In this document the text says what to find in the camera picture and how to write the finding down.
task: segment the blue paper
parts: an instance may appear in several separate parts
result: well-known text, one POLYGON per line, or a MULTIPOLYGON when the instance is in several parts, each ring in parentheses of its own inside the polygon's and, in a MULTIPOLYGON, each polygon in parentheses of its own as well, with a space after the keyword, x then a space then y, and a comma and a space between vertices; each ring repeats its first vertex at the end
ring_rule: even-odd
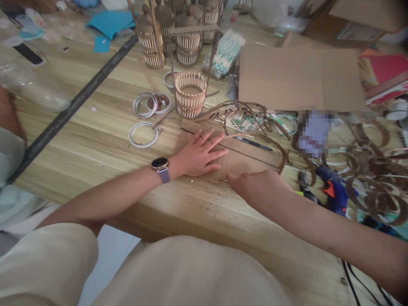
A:
POLYGON ((95 27, 112 40, 116 33, 134 27, 135 23, 129 11, 102 11, 93 16, 87 26, 95 27))
POLYGON ((95 37, 93 52, 94 53, 105 53, 109 52, 111 49, 111 40, 106 36, 95 37))

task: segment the watch face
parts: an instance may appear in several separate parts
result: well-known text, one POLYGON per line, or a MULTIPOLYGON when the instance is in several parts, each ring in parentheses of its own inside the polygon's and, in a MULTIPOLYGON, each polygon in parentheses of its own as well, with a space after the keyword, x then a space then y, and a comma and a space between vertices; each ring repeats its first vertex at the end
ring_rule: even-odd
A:
POLYGON ((163 167, 164 165, 166 165, 168 163, 168 159, 165 157, 160 157, 158 159, 155 159, 154 161, 152 161, 152 167, 154 168, 159 168, 159 167, 163 167))

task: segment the white tape roll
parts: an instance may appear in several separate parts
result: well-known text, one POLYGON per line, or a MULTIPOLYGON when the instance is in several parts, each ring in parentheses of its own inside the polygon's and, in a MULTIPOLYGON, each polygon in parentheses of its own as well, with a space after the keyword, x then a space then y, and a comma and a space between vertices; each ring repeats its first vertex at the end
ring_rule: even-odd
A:
POLYGON ((140 117, 142 117, 142 118, 149 118, 149 117, 153 116, 153 114, 154 114, 154 113, 156 112, 156 110, 157 110, 157 106, 158 106, 158 105, 157 105, 156 97, 155 97, 154 95, 152 95, 151 93, 148 93, 148 92, 142 93, 142 94, 138 95, 138 96, 134 99, 134 101, 133 101, 133 111, 135 112, 136 115, 138 115, 138 116, 140 116, 140 117), (153 109, 150 109, 147 113, 140 113, 140 112, 137 110, 137 107, 138 107, 139 103, 140 103, 144 98, 148 99, 149 97, 151 97, 151 99, 153 100, 153 109))
POLYGON ((142 126, 152 126, 152 124, 150 122, 141 122, 141 123, 136 124, 129 131, 129 141, 133 146, 138 147, 140 149, 145 149, 147 147, 151 147, 157 141, 157 139, 159 138, 159 130, 156 127, 154 127, 154 130, 155 130, 156 134, 155 134, 154 139, 153 139, 153 141, 151 143, 145 144, 145 145, 137 144, 133 140, 133 133, 136 131, 137 128, 142 127, 142 126))

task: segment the forearm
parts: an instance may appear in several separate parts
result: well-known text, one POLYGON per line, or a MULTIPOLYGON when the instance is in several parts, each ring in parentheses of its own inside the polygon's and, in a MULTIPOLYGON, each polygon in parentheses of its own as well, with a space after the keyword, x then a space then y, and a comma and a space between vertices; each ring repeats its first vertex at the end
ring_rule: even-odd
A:
POLYGON ((406 302, 408 243, 348 220, 297 194, 288 198, 268 212, 271 220, 278 219, 295 236, 349 262, 400 302, 406 302))
MULTIPOLYGON (((181 174, 170 159, 170 179, 175 179, 181 174)), ((49 215, 38 227, 61 222, 103 224, 120 215, 142 196, 161 184, 159 174, 150 166, 132 171, 73 198, 49 215)))

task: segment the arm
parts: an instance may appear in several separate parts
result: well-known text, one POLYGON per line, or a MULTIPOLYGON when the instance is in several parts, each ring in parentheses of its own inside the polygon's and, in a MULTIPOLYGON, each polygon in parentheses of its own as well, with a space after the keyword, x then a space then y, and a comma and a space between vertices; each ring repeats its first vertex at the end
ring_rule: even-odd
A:
MULTIPOLYGON (((220 134, 207 142, 214 130, 200 138, 201 130, 184 149, 169 159, 169 175, 176 179, 182 175, 199 176, 219 169, 210 161, 228 153, 213 149, 223 138, 220 134)), ((135 204, 142 196, 162 184, 159 174, 150 166, 114 178, 85 191, 45 218, 37 228, 55 223, 78 223, 98 235, 103 224, 135 204)))
POLYGON ((403 305, 408 302, 408 243, 348 220, 305 197, 273 171, 227 175, 232 189, 295 236, 357 267, 403 305))

